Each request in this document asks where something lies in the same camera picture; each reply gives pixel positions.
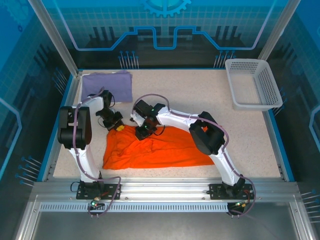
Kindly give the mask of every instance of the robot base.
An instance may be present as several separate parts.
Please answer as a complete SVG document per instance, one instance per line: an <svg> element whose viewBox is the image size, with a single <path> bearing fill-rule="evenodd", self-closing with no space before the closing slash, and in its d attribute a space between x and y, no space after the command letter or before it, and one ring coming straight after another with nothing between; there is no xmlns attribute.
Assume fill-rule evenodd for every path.
<svg viewBox="0 0 320 240"><path fill-rule="evenodd" d="M111 200L115 194L118 184L105 184L101 182L84 182L81 181L77 192L76 199L78 200L92 200L100 197L101 200ZM118 193L115 195L114 200L120 199L121 185L119 186Z"/></svg>
<svg viewBox="0 0 320 240"><path fill-rule="evenodd" d="M248 195L245 193L245 191L248 191L249 193L249 199L254 199L254 191L251 184L244 184L237 195L230 196L223 183L221 184L209 184L209 191L207 191L207 194L210 194L211 200L247 200Z"/></svg>

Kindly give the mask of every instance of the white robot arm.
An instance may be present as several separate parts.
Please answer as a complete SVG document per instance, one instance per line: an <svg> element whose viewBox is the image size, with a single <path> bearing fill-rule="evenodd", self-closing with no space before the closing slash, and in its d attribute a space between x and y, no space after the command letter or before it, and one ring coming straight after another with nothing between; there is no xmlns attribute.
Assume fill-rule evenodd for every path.
<svg viewBox="0 0 320 240"><path fill-rule="evenodd" d="M92 139L91 119L93 116L101 116L104 126L109 130L123 129L122 115L120 112L115 112L110 108L112 94L105 90L100 96L91 98L81 105L78 110L77 129L76 129L76 148L78 152L79 162L84 172L94 179L101 177L100 170L97 168L91 148L90 142ZM73 148L73 128L74 128L74 112L76 106L63 106L59 110L59 126L57 138L59 143L63 144L66 149L72 154L81 174L81 181L92 183L94 180L86 176L81 170L76 151Z"/></svg>
<svg viewBox="0 0 320 240"><path fill-rule="evenodd" d="M224 133L216 126L199 119L216 123L207 112L189 114L168 109L167 106L159 103L152 107L143 100L134 106L131 114L131 120L138 124L135 135L139 140L154 133L157 125L172 126L190 132L197 148L202 153L209 155L214 162L221 174L225 188L229 188L231 192L236 194L245 184L245 180L236 174L239 171L232 163L227 150L224 149Z"/></svg>

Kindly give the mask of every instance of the purple cloth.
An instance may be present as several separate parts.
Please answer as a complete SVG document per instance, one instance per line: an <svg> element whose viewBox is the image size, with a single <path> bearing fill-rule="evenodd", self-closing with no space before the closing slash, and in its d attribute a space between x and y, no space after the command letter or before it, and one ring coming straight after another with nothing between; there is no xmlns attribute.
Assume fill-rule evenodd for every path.
<svg viewBox="0 0 320 240"><path fill-rule="evenodd" d="M81 101L90 94L96 94L104 87L114 96L116 102L131 103L132 75L122 70L116 73L92 73L82 77Z"/></svg>

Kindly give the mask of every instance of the gear logo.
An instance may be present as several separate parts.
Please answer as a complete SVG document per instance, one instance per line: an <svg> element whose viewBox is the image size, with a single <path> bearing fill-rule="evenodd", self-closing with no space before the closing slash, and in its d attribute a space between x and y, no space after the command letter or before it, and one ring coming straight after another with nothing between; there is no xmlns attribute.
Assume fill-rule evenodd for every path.
<svg viewBox="0 0 320 240"><path fill-rule="evenodd" d="M141 3L150 14L166 18L168 15L173 17L174 14L180 14L181 10L187 9L186 5L191 4L191 0L141 0Z"/></svg>
<svg viewBox="0 0 320 240"><path fill-rule="evenodd" d="M27 0L0 0L0 7L6 7L6 10L19 26L28 18L29 7Z"/></svg>

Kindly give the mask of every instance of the beige table surface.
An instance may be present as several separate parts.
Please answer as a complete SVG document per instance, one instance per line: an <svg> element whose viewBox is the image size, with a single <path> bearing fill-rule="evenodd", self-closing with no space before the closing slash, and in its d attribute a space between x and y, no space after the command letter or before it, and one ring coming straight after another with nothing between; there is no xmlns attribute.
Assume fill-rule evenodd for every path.
<svg viewBox="0 0 320 240"><path fill-rule="evenodd" d="M87 73L112 73L112 70L86 70ZM133 75L133 101L138 97L156 93L167 97L174 110L200 114L209 112L230 136L227 147L237 169L248 177L280 177L278 165L271 146L267 127L260 111L235 111L225 70L129 70ZM78 103L80 85L74 103ZM148 104L165 102L158 97L146 97ZM130 122L131 103L117 103L114 107L123 115L123 122ZM103 156L107 146L108 131L97 123L98 117L91 119L91 150L96 165L103 176L121 177L167 177L206 178L220 177L214 165L166 168L127 168L121 170L102 169ZM80 172L72 155L62 146L53 173L54 178L79 178Z"/></svg>

